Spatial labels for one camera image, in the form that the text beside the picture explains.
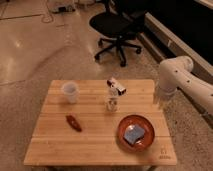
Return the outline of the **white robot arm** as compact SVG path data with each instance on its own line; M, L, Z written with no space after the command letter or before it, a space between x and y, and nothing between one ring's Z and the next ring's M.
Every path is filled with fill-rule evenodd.
M161 61L153 102L163 108L180 88L209 114L213 114L213 85L194 76L193 68L194 63L189 56Z

